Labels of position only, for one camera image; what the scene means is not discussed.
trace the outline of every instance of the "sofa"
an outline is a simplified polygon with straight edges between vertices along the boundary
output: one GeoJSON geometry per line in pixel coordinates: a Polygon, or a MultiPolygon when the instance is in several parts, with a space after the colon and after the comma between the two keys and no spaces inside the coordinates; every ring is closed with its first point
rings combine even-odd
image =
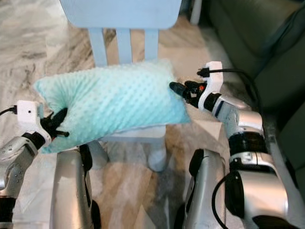
{"type": "Polygon", "coordinates": [[[264,114],[276,119],[277,139],[305,200],[305,2],[205,0],[235,68],[254,79],[264,114]]]}

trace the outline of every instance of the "floor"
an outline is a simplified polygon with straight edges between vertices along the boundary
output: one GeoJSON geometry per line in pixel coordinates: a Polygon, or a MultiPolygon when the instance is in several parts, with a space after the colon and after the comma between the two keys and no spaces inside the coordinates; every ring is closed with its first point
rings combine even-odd
{"type": "MultiPolygon", "coordinates": [[[[115,32],[104,31],[108,62],[117,63],[115,32]]],[[[143,33],[132,32],[133,59],[144,57],[143,33]]],[[[211,60],[231,66],[210,28],[200,29],[179,17],[175,26],[160,32],[159,58],[170,58],[179,81],[193,79],[196,70],[211,60]]],[[[57,0],[0,1],[0,108],[19,99],[43,100],[32,89],[41,77],[90,69],[94,66],[85,29],[71,26],[57,0]]],[[[222,89],[248,100],[238,77],[226,77],[222,89]]],[[[167,167],[161,173],[147,167],[147,145],[103,143],[110,162],[91,170],[92,193],[102,214],[103,228],[173,228],[178,207],[184,202],[190,181],[188,165],[197,148],[229,157],[221,123],[207,113],[187,107],[191,124],[166,128],[167,167]]],[[[0,119],[0,145],[22,131],[12,115],[0,119]]],[[[49,227],[56,155],[39,154],[28,169],[14,214],[15,228],[49,227]]],[[[229,228],[243,228],[230,214],[229,228]]]]}

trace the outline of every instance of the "light blue chair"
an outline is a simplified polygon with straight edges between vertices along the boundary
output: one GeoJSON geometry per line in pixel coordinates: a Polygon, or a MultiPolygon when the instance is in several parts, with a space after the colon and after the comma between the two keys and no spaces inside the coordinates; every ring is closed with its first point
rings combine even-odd
{"type": "MultiPolygon", "coordinates": [[[[156,59],[159,30],[175,24],[181,0],[61,0],[61,5],[74,26],[88,29],[95,66],[102,67],[107,65],[104,28],[116,29],[120,63],[132,62],[130,29],[145,30],[145,59],[156,59]]],[[[154,171],[165,167],[164,125],[115,133],[101,141],[151,143],[149,167],[154,171]]],[[[96,142],[90,145],[98,148],[96,142]]]]}

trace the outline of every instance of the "pillow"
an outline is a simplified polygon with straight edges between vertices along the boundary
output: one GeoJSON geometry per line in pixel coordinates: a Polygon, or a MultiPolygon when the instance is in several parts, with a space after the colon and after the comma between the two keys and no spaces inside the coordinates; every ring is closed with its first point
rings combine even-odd
{"type": "Polygon", "coordinates": [[[58,153],[136,127],[189,122],[183,100],[169,88],[175,81],[167,60],[112,65],[44,77],[34,88],[56,114],[68,113],[43,153],[58,153]]]}

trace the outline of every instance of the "chair backrest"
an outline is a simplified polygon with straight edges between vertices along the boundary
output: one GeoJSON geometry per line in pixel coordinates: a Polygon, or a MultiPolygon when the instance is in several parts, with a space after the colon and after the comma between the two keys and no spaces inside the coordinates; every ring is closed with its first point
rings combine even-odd
{"type": "Polygon", "coordinates": [[[132,62],[130,29],[145,30],[145,59],[158,57],[159,30],[172,27],[181,0],[61,0],[68,20],[88,28],[95,66],[107,65],[103,28],[115,28],[120,63],[132,62]]]}

